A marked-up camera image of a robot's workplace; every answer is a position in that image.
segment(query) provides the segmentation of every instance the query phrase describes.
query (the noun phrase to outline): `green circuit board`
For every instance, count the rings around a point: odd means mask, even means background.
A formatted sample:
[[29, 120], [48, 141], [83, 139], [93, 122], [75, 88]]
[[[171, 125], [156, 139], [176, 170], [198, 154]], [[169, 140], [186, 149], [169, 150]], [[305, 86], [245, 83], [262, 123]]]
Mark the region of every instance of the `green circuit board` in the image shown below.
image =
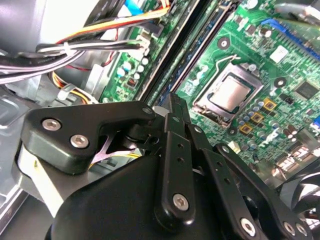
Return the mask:
[[[253, 154], [272, 164], [283, 154], [288, 156], [291, 153], [288, 149], [296, 144], [283, 133], [288, 125], [297, 131], [305, 128], [314, 136], [319, 135], [310, 127], [320, 115], [319, 62], [275, 29], [270, 28], [270, 37], [260, 34], [261, 22], [274, 16], [274, 2], [266, 0], [250, 10], [244, 4], [240, 5], [176, 90], [187, 101], [192, 121], [206, 132], [210, 143], [236, 143], [240, 150], [238, 154], [247, 164], [255, 161]], [[228, 39], [229, 46], [219, 47], [221, 39]], [[206, 84], [214, 76], [217, 78], [229, 63], [248, 63], [251, 68], [256, 68], [263, 88], [227, 127], [223, 127], [192, 109]], [[204, 68], [206, 71], [199, 79], [197, 74]], [[275, 82], [280, 79], [286, 83], [276, 87]], [[303, 97], [302, 91], [307, 91], [308, 96]], [[261, 116], [258, 124], [249, 114]], [[244, 124], [248, 128], [243, 125], [245, 117], [249, 117]]]
[[[109, 82], [105, 87], [101, 102], [125, 102], [132, 101], [135, 95], [149, 80], [157, 69], [159, 62], [166, 56], [168, 49], [174, 44], [180, 28], [191, 15], [191, 10], [199, 0], [177, 0], [170, 13], [157, 19], [154, 23], [161, 26], [159, 36], [155, 36], [141, 27], [133, 27], [128, 39], [147, 41], [147, 52], [121, 53], [113, 63], [110, 71]], [[143, 12], [155, 10], [160, 7], [160, 1], [147, 0]]]

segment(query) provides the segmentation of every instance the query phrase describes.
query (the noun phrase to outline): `yellow wire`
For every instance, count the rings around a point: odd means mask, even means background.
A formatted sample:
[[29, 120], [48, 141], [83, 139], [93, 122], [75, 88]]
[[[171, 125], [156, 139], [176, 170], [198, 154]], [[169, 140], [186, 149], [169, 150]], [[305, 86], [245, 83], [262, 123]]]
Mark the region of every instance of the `yellow wire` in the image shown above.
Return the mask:
[[[54, 81], [53, 81], [54, 84], [60, 89], [63, 88], [63, 83], [62, 83], [62, 81], [60, 81], [61, 78], [55, 72], [52, 73], [52, 77], [54, 79]], [[85, 101], [86, 104], [89, 104], [88, 99], [83, 94], [81, 94], [80, 92], [71, 91], [71, 93], [74, 94], [74, 95], [79, 96], [80, 98], [82, 98]]]

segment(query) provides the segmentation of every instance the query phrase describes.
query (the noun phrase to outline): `white wire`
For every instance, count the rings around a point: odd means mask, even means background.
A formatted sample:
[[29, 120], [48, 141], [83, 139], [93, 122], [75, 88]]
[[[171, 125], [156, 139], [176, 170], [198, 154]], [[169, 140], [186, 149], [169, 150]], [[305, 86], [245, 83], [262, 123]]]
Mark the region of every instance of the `white wire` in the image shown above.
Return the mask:
[[[122, 41], [112, 41], [112, 42], [92, 42], [92, 43], [76, 43], [76, 44], [69, 44], [68, 49], [79, 49], [79, 48], [90, 48], [90, 47], [108, 47], [114, 45], [121, 45], [121, 44], [132, 44], [132, 43], [141, 43], [142, 41], [139, 40], [122, 40]], [[65, 51], [65, 46], [51, 46], [41, 48], [37, 51], [37, 53], [47, 53], [47, 52], [58, 52], [58, 51]]]
[[71, 64], [72, 62], [74, 62], [75, 60], [79, 59], [85, 52], [84, 51], [78, 51], [75, 55], [73, 56], [66, 56], [64, 58], [64, 62], [61, 63], [60, 65], [56, 65], [53, 67], [48, 67], [44, 70], [41, 71], [36, 71], [36, 72], [30, 72], [30, 73], [17, 73], [17, 74], [12, 74], [12, 76], [8, 76], [6, 74], [4, 75], [0, 75], [0, 85], [2, 84], [10, 84], [10, 83], [14, 83], [14, 82], [19, 82], [21, 80], [24, 79], [28, 79], [28, 78], [32, 78], [41, 74], [47, 74], [50, 72], [53, 72], [57, 69], [60, 69], [64, 66], [67, 66], [69, 64]]

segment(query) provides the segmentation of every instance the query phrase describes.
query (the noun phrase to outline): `capacitor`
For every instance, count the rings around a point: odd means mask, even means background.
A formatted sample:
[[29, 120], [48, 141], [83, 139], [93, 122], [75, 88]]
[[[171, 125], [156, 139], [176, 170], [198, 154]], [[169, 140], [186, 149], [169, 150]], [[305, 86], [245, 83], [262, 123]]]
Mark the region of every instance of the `capacitor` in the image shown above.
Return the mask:
[[250, 64], [249, 67], [248, 67], [248, 70], [250, 72], [254, 72], [255, 70], [257, 70], [257, 65], [255, 64]]
[[247, 0], [246, 7], [248, 9], [254, 9], [258, 5], [258, 0]]
[[149, 59], [144, 57], [144, 58], [142, 58], [141, 63], [142, 63], [142, 65], [148, 65], [149, 64]]
[[192, 81], [192, 85], [193, 86], [198, 86], [199, 84], [200, 84], [199, 79], [195, 79], [195, 80]]
[[254, 106], [252, 108], [252, 111], [254, 111], [254, 112], [258, 112], [259, 110], [260, 110], [260, 107], [258, 107], [258, 106]]
[[202, 72], [207, 72], [209, 70], [209, 67], [207, 66], [207, 65], [203, 65], [202, 67], [201, 67], [201, 71]]
[[276, 120], [271, 120], [269, 122], [269, 125], [273, 128], [273, 129], [278, 129], [280, 127], [280, 124], [276, 121]]
[[256, 144], [256, 142], [254, 140], [250, 140], [248, 141], [248, 145], [251, 149], [256, 149], [258, 147], [258, 145]]
[[260, 109], [265, 105], [265, 103], [263, 101], [258, 101], [257, 104]]
[[142, 73], [145, 70], [145, 67], [142, 65], [139, 65], [136, 69], [139, 73]]
[[255, 112], [254, 111], [248, 111], [247, 114], [248, 114], [249, 117], [252, 117], [255, 114]]
[[298, 133], [297, 129], [291, 124], [289, 124], [287, 128], [292, 133], [292, 135], [296, 135]]
[[253, 161], [254, 161], [255, 164], [260, 162], [258, 154], [256, 154], [256, 153], [252, 154], [252, 158], [253, 158]]
[[124, 69], [124, 70], [130, 71], [130, 70], [132, 70], [133, 68], [134, 68], [134, 65], [133, 65], [131, 62], [125, 61], [125, 62], [123, 63], [123, 69]]
[[270, 29], [266, 28], [266, 27], [263, 27], [263, 28], [260, 29], [259, 35], [261, 37], [270, 38], [271, 35], [272, 35], [272, 31]]
[[288, 139], [292, 139], [294, 137], [288, 129], [284, 129], [283, 134], [286, 135]]
[[262, 140], [266, 140], [267, 139], [267, 134], [264, 131], [258, 132], [257, 136], [259, 138], [261, 138]]
[[196, 74], [196, 78], [197, 79], [202, 79], [202, 77], [204, 76], [204, 72], [203, 71], [200, 71]]
[[124, 77], [127, 73], [126, 71], [122, 68], [122, 67], [119, 67], [116, 71], [116, 74], [119, 76], [119, 77]]
[[245, 125], [245, 121], [242, 118], [239, 118], [237, 121], [240, 126]]
[[244, 117], [243, 117], [243, 120], [244, 120], [245, 122], [248, 122], [248, 121], [250, 120], [250, 117], [249, 117], [249, 116], [244, 116]]
[[134, 78], [135, 80], [139, 80], [139, 79], [140, 79], [140, 74], [136, 72], [136, 73], [133, 75], [133, 78]]

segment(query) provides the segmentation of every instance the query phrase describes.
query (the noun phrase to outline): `chip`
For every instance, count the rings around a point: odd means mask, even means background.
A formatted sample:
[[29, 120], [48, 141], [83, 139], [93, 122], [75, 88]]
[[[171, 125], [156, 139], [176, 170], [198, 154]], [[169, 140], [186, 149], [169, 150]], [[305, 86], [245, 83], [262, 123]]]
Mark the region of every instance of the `chip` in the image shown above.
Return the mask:
[[315, 96], [319, 90], [309, 82], [305, 81], [296, 88], [295, 92], [302, 98], [309, 100]]
[[315, 110], [312, 110], [312, 109], [308, 109], [306, 111], [306, 114], [309, 115], [309, 116], [313, 115], [314, 113], [315, 113]]
[[134, 88], [137, 85], [138, 81], [136, 81], [133, 78], [129, 78], [128, 82], [126, 84], [128, 84], [128, 86]]
[[256, 123], [260, 123], [264, 117], [260, 113], [255, 112], [251, 119]]
[[277, 104], [271, 101], [269, 98], [265, 98], [263, 102], [264, 102], [263, 107], [269, 111], [272, 111], [277, 106]]
[[246, 32], [247, 32], [249, 35], [252, 35], [252, 34], [255, 33], [256, 29], [257, 29], [257, 28], [256, 28], [255, 26], [250, 25], [250, 26], [246, 29]]
[[241, 23], [241, 21], [242, 21], [242, 17], [241, 16], [237, 16], [236, 18], [235, 18], [235, 22], [237, 23], [237, 24], [240, 24]]
[[244, 134], [249, 134], [251, 131], [253, 130], [252, 127], [250, 127], [249, 125], [245, 124], [243, 126], [240, 127], [240, 131]]

